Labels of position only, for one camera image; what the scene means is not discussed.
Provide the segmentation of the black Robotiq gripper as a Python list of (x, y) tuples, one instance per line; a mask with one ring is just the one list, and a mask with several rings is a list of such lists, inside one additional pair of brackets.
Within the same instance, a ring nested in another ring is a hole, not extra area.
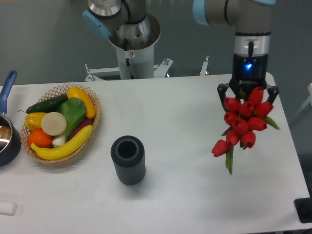
[(274, 103), (279, 94), (277, 86), (267, 85), (266, 71), (267, 71), (268, 55), (247, 57), (234, 54), (233, 56), (233, 71), (232, 78), (229, 83), (221, 83), (217, 87), (217, 92), (220, 98), (222, 108), (226, 110), (224, 101), (226, 99), (226, 92), (230, 87), (237, 98), (240, 98), (240, 91), (249, 95), (256, 87), (266, 88), (268, 92), (267, 101)]

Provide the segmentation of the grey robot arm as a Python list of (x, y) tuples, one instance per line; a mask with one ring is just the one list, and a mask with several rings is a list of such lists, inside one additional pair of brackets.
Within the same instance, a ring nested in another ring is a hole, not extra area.
[[(278, 88), (266, 83), (273, 0), (195, 0), (193, 17), (203, 25), (235, 28), (232, 78), (217, 88), (221, 101), (231, 89), (239, 99), (256, 87), (267, 90), (273, 103)], [(82, 14), (87, 27), (115, 47), (122, 79), (154, 78), (154, 45), (158, 20), (143, 0), (90, 0)]]

